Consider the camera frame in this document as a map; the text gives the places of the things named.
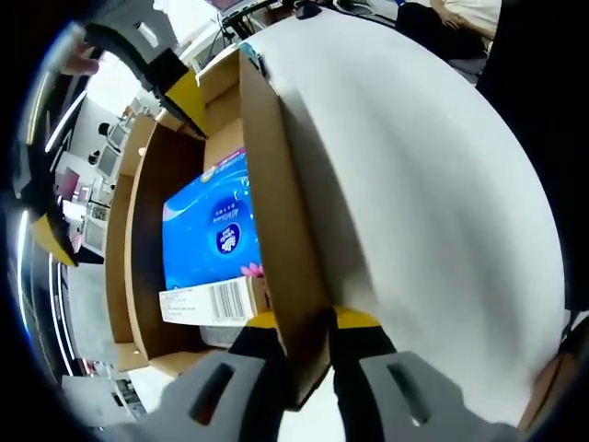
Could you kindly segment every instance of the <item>white shirt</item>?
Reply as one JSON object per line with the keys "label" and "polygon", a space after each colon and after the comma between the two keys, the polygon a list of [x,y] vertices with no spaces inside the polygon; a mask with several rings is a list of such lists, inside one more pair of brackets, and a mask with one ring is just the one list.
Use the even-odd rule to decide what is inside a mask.
{"label": "white shirt", "polygon": [[502,0],[445,0],[444,5],[473,25],[495,31],[499,22]]}

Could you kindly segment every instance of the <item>barcode label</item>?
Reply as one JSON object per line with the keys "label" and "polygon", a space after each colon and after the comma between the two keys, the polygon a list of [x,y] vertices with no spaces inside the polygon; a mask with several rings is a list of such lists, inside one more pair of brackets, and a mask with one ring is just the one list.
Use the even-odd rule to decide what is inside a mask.
{"label": "barcode label", "polygon": [[243,326],[254,317],[251,276],[159,293],[165,322],[188,325]]}
{"label": "barcode label", "polygon": [[237,281],[209,287],[215,320],[243,320],[246,313]]}

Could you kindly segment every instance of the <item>cardboard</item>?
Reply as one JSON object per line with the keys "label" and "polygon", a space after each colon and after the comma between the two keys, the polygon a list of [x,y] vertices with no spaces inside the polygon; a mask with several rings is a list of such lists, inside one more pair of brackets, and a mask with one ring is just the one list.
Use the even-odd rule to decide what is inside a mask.
{"label": "cardboard", "polygon": [[239,52],[205,70],[200,84],[206,142],[163,112],[152,127],[143,159],[133,158],[129,146],[125,149],[130,158],[123,160],[124,173],[113,199],[105,260],[119,369],[149,361],[176,376],[212,350],[202,343],[198,327],[162,320],[162,208],[204,169],[244,145],[266,284],[300,404],[329,366],[324,313],[330,303],[283,131],[280,101]]}
{"label": "cardboard", "polygon": [[588,354],[589,319],[585,318],[567,333],[559,353],[537,376],[532,396],[519,422],[519,429],[533,433],[544,424],[556,404],[572,386]]}

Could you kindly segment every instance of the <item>pink flower graphic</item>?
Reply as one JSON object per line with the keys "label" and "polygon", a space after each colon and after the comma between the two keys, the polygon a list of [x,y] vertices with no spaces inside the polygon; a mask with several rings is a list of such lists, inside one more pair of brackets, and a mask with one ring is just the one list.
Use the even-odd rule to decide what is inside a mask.
{"label": "pink flower graphic", "polygon": [[249,263],[249,268],[246,266],[241,266],[241,273],[244,276],[255,276],[257,278],[261,278],[264,275],[264,270],[260,266],[254,264],[253,262]]}

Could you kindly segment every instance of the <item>person's hand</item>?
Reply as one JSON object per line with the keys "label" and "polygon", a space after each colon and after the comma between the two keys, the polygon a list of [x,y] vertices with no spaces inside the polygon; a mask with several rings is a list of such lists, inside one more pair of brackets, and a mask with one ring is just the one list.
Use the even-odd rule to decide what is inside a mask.
{"label": "person's hand", "polygon": [[92,76],[98,72],[100,68],[98,60],[88,58],[91,51],[92,46],[79,41],[65,61],[62,74],[67,76]]}
{"label": "person's hand", "polygon": [[448,11],[445,7],[437,8],[435,9],[435,12],[437,12],[438,16],[440,16],[440,19],[442,20],[442,23],[447,27],[452,29],[460,28],[460,19],[462,17],[458,14]]}
{"label": "person's hand", "polygon": [[472,29],[472,23],[462,16],[456,15],[456,22],[460,28]]}

